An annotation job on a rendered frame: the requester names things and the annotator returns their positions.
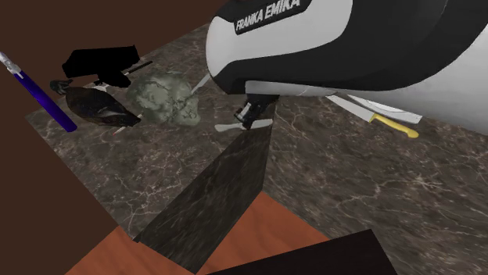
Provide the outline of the dark duck figure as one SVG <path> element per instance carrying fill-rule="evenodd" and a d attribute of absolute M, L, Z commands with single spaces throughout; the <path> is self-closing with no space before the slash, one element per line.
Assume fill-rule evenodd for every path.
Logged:
<path fill-rule="evenodd" d="M 81 119 L 99 126 L 133 127 L 142 121 L 111 94 L 96 88 L 72 87 L 69 80 L 51 80 L 49 87 L 64 95 L 68 108 Z"/>

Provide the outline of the black blocky object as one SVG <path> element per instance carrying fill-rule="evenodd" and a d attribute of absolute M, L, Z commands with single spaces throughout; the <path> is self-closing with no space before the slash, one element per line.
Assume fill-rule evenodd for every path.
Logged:
<path fill-rule="evenodd" d="M 122 71 L 140 60 L 135 45 L 112 48 L 88 48 L 73 50 L 62 65 L 66 77 L 97 75 L 96 84 L 105 83 L 127 88 L 131 81 Z"/>

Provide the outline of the thin grey blade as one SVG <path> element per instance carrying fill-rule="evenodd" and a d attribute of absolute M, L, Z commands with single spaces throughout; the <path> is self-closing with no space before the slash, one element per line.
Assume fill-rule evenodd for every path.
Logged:
<path fill-rule="evenodd" d="M 191 94 L 193 95 L 199 88 L 201 88 L 208 80 L 210 79 L 210 75 L 206 74 L 199 83 L 191 90 Z"/>

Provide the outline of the red-tipped white pencil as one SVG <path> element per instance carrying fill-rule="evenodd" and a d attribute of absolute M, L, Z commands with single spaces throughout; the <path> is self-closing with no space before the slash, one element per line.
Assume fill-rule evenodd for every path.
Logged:
<path fill-rule="evenodd" d="M 137 118 L 141 119 L 141 118 L 143 117 L 143 115 L 144 115 L 143 113 L 140 113 L 140 114 L 138 114 L 138 115 L 137 115 Z M 118 130 L 114 131 L 114 132 L 112 133 L 112 135 L 114 136 L 114 135 L 116 135 L 116 134 L 119 134 L 120 132 L 122 132 L 122 131 L 123 131 L 123 130 L 125 130 L 126 128 L 127 128 L 127 127 L 121 127 L 121 128 L 119 128 Z"/>

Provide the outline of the thin black and white stick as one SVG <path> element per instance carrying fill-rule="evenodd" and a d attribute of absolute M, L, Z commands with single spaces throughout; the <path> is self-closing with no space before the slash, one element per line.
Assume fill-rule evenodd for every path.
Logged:
<path fill-rule="evenodd" d="M 131 73 L 133 73 L 133 72 L 135 72 L 137 70 L 140 70 L 140 69 L 142 69 L 142 68 L 144 68 L 144 67 L 146 67 L 148 65 L 151 65 L 152 63 L 153 63 L 152 60 L 151 61 L 148 61 L 148 62 L 144 62 L 143 64 L 141 64 L 139 66 L 136 66 L 134 68 L 131 68 L 130 70 L 128 70 L 127 72 L 125 72 L 124 75 L 127 76 L 128 74 L 131 74 Z"/>

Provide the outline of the white-handled knife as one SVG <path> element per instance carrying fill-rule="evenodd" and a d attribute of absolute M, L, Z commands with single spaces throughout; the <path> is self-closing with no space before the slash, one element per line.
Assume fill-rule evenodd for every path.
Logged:
<path fill-rule="evenodd" d="M 354 95 L 349 95 L 350 98 L 352 98 L 355 102 L 363 105 L 364 107 L 370 109 L 371 111 L 374 111 L 376 113 L 382 114 L 384 116 L 388 116 L 389 118 L 395 119 L 395 120 L 401 120 L 403 122 L 407 123 L 413 123 L 417 124 L 420 122 L 422 119 L 421 115 L 404 111 L 402 109 L 397 109 L 391 106 L 383 105 L 378 102 L 373 102 L 364 98 L 359 98 Z"/>

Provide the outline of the yellow-handled knife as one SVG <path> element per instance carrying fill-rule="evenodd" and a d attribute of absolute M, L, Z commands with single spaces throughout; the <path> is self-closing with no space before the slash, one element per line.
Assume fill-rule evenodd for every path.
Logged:
<path fill-rule="evenodd" d="M 405 127 L 402 124 L 399 124 L 399 123 L 397 123 L 397 122 L 395 122 L 389 118 L 386 118 L 382 115 L 379 115 L 378 113 L 372 112 L 372 111 L 370 111 L 364 107 L 361 107 L 361 106 L 356 105 L 350 101 L 347 101 L 344 98 L 340 98 L 339 96 L 336 96 L 336 95 L 329 95 L 329 96 L 327 96 L 327 99 L 334 102 L 338 106 L 342 107 L 346 111 L 354 114 L 355 116 L 360 117 L 362 120 L 364 120 L 368 123 L 371 123 L 373 120 L 378 120 L 378 121 L 384 123 L 385 125 L 393 128 L 395 130 L 398 130 L 398 131 L 405 133 L 409 138 L 418 138 L 419 137 L 419 133 L 416 130 L 413 130 L 409 127 Z"/>

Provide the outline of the grey-green skull figure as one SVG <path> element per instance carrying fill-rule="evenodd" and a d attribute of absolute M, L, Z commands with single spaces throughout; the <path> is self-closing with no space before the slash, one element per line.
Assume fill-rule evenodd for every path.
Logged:
<path fill-rule="evenodd" d="M 195 126 L 201 120 L 198 96 L 180 73 L 151 73 L 140 77 L 129 86 L 126 98 L 150 123 Z"/>

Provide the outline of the blue pen with white tip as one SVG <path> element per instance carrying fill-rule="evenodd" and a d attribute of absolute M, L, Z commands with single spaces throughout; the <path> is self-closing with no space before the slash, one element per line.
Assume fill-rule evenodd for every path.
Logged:
<path fill-rule="evenodd" d="M 72 119 L 3 52 L 0 52 L 0 62 L 66 132 L 73 132 L 77 129 L 77 125 Z"/>

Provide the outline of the white flat utensil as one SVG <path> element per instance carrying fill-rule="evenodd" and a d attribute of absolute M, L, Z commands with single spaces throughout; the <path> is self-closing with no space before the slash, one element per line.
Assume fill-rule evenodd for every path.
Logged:
<path fill-rule="evenodd" d="M 250 130 L 258 129 L 262 127 L 268 127 L 272 125 L 272 123 L 273 123 L 273 119 L 255 120 L 252 122 Z M 243 126 L 243 123 L 215 124 L 214 129 L 217 132 L 224 132 L 232 129 L 246 130 L 246 128 Z"/>

